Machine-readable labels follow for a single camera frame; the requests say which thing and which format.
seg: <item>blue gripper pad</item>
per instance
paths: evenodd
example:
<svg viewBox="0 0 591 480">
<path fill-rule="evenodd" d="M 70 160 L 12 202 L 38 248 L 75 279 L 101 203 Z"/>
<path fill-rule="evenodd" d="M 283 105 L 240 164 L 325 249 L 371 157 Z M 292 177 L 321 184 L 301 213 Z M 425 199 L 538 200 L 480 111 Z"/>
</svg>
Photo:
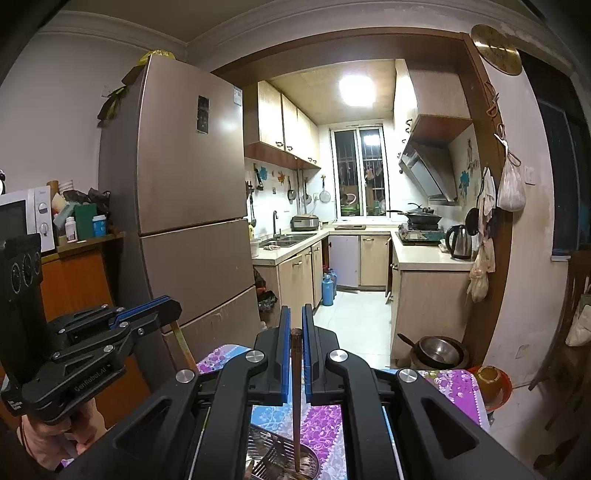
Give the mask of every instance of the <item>blue gripper pad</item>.
<svg viewBox="0 0 591 480">
<path fill-rule="evenodd" d="M 306 401 L 311 402 L 312 397 L 312 358 L 310 356 L 310 332 L 308 331 L 308 321 L 306 317 L 306 307 L 301 308 L 302 335 L 304 348 L 304 390 L 306 392 Z"/>
<path fill-rule="evenodd" d="M 144 310 L 148 310 L 148 309 L 155 307 L 156 305 L 160 305 L 161 303 L 164 303 L 165 301 L 168 301 L 168 300 L 170 300 L 170 297 L 168 295 L 162 295 L 161 297 L 158 297 L 157 299 L 149 301 L 148 303 L 144 303 L 143 305 L 140 305 L 139 307 L 121 312 L 115 318 L 115 322 L 113 323 L 113 325 L 111 325 L 111 329 L 117 327 L 117 325 L 119 325 L 120 322 L 123 322 L 124 320 L 127 320 L 130 317 L 143 312 Z"/>
<path fill-rule="evenodd" d="M 291 345 L 291 309 L 287 309 L 285 332 L 283 335 L 283 359 L 281 363 L 281 398 L 287 403 L 290 391 L 290 345 Z"/>
</svg>

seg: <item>upper cabinet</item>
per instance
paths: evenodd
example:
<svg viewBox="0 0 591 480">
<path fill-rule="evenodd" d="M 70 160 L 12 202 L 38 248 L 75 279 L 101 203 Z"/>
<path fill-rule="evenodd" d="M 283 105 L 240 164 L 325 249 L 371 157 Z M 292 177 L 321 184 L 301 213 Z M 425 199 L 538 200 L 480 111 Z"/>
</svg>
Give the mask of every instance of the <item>upper cabinet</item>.
<svg viewBox="0 0 591 480">
<path fill-rule="evenodd" d="M 460 77 L 441 66 L 396 62 L 396 96 L 404 97 L 398 111 L 395 98 L 395 121 L 407 116 L 405 128 L 416 143 L 448 146 L 472 123 Z"/>
<path fill-rule="evenodd" d="M 295 170 L 320 168 L 318 127 L 268 82 L 243 90 L 244 155 Z"/>
</svg>

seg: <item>kitchen sink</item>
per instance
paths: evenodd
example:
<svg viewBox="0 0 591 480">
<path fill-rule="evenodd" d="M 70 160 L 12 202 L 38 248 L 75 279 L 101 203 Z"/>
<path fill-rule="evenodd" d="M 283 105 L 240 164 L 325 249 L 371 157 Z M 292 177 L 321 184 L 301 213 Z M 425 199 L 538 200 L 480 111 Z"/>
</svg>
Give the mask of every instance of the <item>kitchen sink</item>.
<svg viewBox="0 0 591 480">
<path fill-rule="evenodd" d="M 289 235 L 277 235 L 275 238 L 270 238 L 260 243 L 261 247 L 267 245 L 277 245 L 278 247 L 292 247 L 299 244 L 310 237 L 315 236 L 315 233 L 291 233 Z"/>
</svg>

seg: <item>wooden shelf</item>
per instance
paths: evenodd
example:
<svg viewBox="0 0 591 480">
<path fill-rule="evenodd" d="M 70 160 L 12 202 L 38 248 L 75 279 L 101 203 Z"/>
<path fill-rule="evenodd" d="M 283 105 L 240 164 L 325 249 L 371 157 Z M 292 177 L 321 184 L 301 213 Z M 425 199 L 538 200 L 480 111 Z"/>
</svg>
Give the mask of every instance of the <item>wooden shelf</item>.
<svg viewBox="0 0 591 480">
<path fill-rule="evenodd" d="M 447 148 L 471 123 L 470 118 L 419 114 L 410 141 Z"/>
<path fill-rule="evenodd" d="M 307 160 L 302 160 L 289 152 L 280 150 L 279 148 L 268 145 L 264 142 L 255 142 L 249 145 L 244 145 L 244 156 L 253 160 L 263 161 L 277 165 L 290 170 L 297 170 L 303 168 L 309 170 L 313 168 L 320 168 L 320 165 L 312 163 Z"/>
<path fill-rule="evenodd" d="M 96 236 L 93 238 L 88 238 L 87 240 L 82 240 L 80 242 L 63 245 L 61 247 L 58 246 L 56 247 L 56 253 L 41 257 L 41 263 L 45 264 L 57 260 L 59 258 L 69 257 L 70 255 L 76 255 L 86 250 L 99 247 L 101 244 L 104 244 L 105 242 L 116 240 L 118 238 L 123 238 L 124 236 L 125 232 L 110 233 L 109 235 Z"/>
</svg>

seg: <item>tile floor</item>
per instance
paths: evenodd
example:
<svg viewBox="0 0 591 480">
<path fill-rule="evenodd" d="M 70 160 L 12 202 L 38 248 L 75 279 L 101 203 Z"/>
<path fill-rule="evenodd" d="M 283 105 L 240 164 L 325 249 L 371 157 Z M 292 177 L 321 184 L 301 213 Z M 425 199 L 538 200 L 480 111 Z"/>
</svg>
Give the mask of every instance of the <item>tile floor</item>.
<svg viewBox="0 0 591 480">
<path fill-rule="evenodd" d="M 383 291 L 337 291 L 334 305 L 320 305 L 316 326 L 332 330 L 339 346 L 372 368 L 390 366 L 391 308 Z"/>
<path fill-rule="evenodd" d="M 314 324 L 337 334 L 339 345 L 361 356 L 373 368 L 389 367 L 391 304 L 382 291 L 338 291 L 333 306 L 318 307 Z M 559 441 L 544 430 L 556 394 L 544 384 L 533 391 L 513 390 L 509 401 L 493 415 L 491 435 L 521 462 L 532 467 L 541 453 L 551 453 Z"/>
</svg>

